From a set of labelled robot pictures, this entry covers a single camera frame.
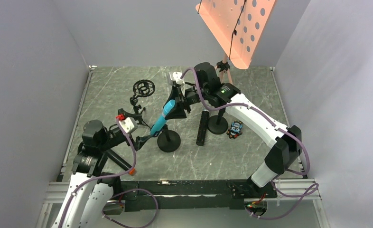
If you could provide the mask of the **black glitter microphone silver head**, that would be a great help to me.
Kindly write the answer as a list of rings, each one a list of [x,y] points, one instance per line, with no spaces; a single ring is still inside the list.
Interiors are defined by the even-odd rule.
[[[205,143],[205,136],[206,136],[206,131],[208,128],[209,117],[210,117],[210,113],[208,110],[203,110],[201,112],[201,118],[200,118],[197,137],[196,137],[196,145],[198,146],[203,146]]]

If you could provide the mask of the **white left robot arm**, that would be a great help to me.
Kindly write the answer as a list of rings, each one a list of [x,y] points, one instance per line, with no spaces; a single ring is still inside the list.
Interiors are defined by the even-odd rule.
[[[113,148],[126,143],[135,154],[150,136],[132,138],[132,132],[144,123],[142,114],[118,110],[116,124],[107,128],[100,120],[83,126],[64,202],[52,227],[90,228],[108,201],[121,191],[121,176],[133,175],[136,164],[130,164]]]

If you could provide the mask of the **black round-base mic stand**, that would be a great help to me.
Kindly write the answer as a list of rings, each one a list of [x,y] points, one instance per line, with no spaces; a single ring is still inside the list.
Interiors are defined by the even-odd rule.
[[[173,130],[169,130],[167,124],[165,124],[157,137],[157,145],[163,152],[174,152],[181,145],[180,135]]]

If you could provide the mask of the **blue toy microphone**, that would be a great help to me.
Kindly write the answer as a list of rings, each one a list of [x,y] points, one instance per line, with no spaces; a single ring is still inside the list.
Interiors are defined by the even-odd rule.
[[[169,100],[163,107],[162,113],[152,126],[150,130],[150,136],[157,137],[166,124],[166,116],[171,112],[171,110],[175,107],[176,101],[174,99]]]

